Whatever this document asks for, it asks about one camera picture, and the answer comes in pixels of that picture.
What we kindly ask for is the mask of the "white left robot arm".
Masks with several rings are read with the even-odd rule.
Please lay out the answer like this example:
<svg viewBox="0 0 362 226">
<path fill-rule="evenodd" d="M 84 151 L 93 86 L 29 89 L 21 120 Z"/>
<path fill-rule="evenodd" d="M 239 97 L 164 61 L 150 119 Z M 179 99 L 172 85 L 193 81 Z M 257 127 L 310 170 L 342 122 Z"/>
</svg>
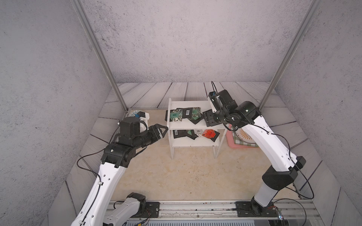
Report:
<svg viewBox="0 0 362 226">
<path fill-rule="evenodd" d="M 122 226 L 131 217 L 145 213 L 146 198 L 131 193 L 110 214 L 106 214 L 110 199 L 131 160 L 146 148 L 165 137 L 168 127 L 148 125 L 148 118 L 126 117 L 120 120 L 116 134 L 101 150 L 103 153 L 94 185 L 73 226 Z"/>
</svg>

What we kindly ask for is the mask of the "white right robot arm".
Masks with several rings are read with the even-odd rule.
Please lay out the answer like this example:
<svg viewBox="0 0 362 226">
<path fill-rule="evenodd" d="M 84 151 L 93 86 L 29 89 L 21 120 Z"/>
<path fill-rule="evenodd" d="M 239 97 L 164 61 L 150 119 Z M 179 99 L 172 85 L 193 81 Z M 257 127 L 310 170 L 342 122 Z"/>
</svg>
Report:
<svg viewBox="0 0 362 226">
<path fill-rule="evenodd" d="M 264 152 L 271 166 L 262 176 L 262 185 L 251 199 L 251 212 L 262 216 L 273 206 L 277 193 L 289 186 L 298 176 L 306 160 L 291 153 L 290 147 L 281 142 L 281 137 L 271 130 L 260 110 L 249 101 L 240 105 L 230 101 L 210 100 L 211 110 L 204 113 L 207 126 L 223 124 L 227 130 L 242 129 Z"/>
</svg>

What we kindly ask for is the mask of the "black barcode tea bag top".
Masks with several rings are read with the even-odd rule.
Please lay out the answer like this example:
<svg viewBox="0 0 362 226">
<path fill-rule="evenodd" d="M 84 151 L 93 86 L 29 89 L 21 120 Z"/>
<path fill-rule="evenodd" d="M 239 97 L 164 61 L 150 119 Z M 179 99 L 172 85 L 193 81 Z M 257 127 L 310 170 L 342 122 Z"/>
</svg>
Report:
<svg viewBox="0 0 362 226">
<path fill-rule="evenodd" d="M 193 108 L 182 108 L 182 118 L 191 119 Z"/>
</svg>

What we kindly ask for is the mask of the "green label tea bag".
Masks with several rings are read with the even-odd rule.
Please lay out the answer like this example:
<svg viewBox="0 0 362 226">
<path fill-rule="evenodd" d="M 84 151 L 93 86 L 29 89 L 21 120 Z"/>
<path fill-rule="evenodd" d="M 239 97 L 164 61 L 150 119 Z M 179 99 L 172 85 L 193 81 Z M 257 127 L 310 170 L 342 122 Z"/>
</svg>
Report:
<svg viewBox="0 0 362 226">
<path fill-rule="evenodd" d="M 201 109 L 200 107 L 193 107 L 191 112 L 191 119 L 198 120 L 201 117 Z"/>
<path fill-rule="evenodd" d="M 170 119 L 170 121 L 182 121 L 183 120 L 182 109 L 171 110 L 169 119 Z"/>
</svg>

